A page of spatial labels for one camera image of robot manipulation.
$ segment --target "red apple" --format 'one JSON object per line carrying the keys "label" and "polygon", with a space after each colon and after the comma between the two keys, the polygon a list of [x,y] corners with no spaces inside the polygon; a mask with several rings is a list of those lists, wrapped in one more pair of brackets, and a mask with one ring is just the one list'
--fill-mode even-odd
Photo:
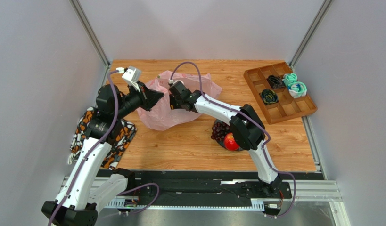
{"label": "red apple", "polygon": [[239,145],[236,143],[235,138],[233,138],[232,133],[226,134],[225,139],[223,140],[223,144],[229,151],[236,151],[239,149]]}

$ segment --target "wooden tabletop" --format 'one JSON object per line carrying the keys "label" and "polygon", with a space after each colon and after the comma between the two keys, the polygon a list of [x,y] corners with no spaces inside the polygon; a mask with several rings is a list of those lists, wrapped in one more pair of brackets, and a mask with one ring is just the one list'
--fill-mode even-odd
{"label": "wooden tabletop", "polygon": [[[114,60],[111,70],[130,65],[139,68],[141,82],[148,82],[158,74],[173,69],[185,60]],[[314,160],[301,118],[269,125],[250,91],[243,72],[247,69],[280,63],[279,60],[192,60],[201,74],[222,87],[220,101],[231,105],[250,104],[271,135],[267,145],[271,158],[279,170],[315,171]],[[183,65],[180,73],[197,74],[192,65]],[[123,93],[127,84],[120,74],[111,76]],[[202,115],[198,119],[174,126],[166,131],[147,128],[137,112],[125,117],[136,124],[138,131],[123,154],[118,167],[130,170],[231,170],[256,171],[247,151],[230,152],[210,139],[214,118]]]}

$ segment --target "pink plastic bag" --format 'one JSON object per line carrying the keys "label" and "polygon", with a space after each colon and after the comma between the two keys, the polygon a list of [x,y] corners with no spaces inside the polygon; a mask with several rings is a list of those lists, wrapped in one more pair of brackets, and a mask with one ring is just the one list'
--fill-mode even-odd
{"label": "pink plastic bag", "polygon": [[[142,108],[137,109],[140,120],[150,129],[161,131],[167,130],[172,126],[193,121],[201,115],[195,112],[188,112],[184,109],[171,109],[168,90],[168,81],[171,75],[171,71],[166,71],[159,74],[159,78],[145,83],[147,88],[160,91],[165,94],[165,96],[158,101],[150,112],[147,112]],[[175,73],[172,79],[174,81],[183,81],[184,85],[189,88],[191,92],[194,92],[196,89],[200,90],[200,81],[197,75]],[[203,83],[203,91],[212,98],[217,99],[221,94],[222,88],[214,82],[211,82],[210,74],[201,76],[201,80]]]}

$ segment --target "white wall panel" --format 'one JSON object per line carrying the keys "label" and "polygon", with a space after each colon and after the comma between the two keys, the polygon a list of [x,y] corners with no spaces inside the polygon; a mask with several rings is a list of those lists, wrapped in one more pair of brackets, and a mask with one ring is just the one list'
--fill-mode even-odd
{"label": "white wall panel", "polygon": [[0,1],[0,226],[41,226],[104,66],[69,1]]}
{"label": "white wall panel", "polygon": [[108,58],[290,61],[322,0],[80,0]]}
{"label": "white wall panel", "polygon": [[334,1],[296,73],[352,225],[386,225],[386,0]]}

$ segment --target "wooden compartment organizer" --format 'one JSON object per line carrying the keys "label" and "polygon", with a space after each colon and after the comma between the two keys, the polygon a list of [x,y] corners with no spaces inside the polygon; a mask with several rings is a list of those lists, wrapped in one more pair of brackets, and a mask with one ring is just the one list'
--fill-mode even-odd
{"label": "wooden compartment organizer", "polygon": [[[292,73],[286,62],[254,68],[244,72],[244,78],[269,124],[303,117],[317,110],[317,106],[308,94],[295,99],[289,94],[286,87],[280,89],[271,88],[267,78],[270,75],[283,78],[283,75],[286,73]],[[260,96],[264,89],[273,90],[278,95],[278,102],[265,105]]]}

